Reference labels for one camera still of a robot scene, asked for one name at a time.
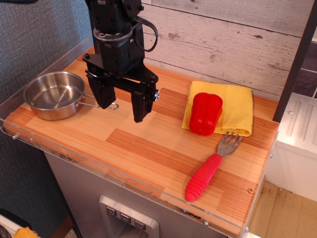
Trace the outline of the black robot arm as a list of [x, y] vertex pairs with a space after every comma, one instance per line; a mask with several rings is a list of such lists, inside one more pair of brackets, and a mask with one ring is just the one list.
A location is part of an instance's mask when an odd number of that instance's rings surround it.
[[105, 109], [115, 100], [115, 88], [131, 94], [135, 122], [142, 122], [159, 98], [159, 78], [144, 65], [143, 26], [158, 36], [157, 28], [139, 17], [139, 0], [88, 0], [94, 54], [86, 54], [87, 78], [98, 105]]

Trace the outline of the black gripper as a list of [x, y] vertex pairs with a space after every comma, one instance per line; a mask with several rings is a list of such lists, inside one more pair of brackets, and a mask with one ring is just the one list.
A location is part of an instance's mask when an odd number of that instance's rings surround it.
[[158, 77], [144, 65], [144, 52], [135, 41], [122, 44], [99, 43], [99, 52], [85, 54], [87, 78], [98, 105], [109, 107], [115, 88], [131, 94], [134, 121], [142, 122], [159, 98]]

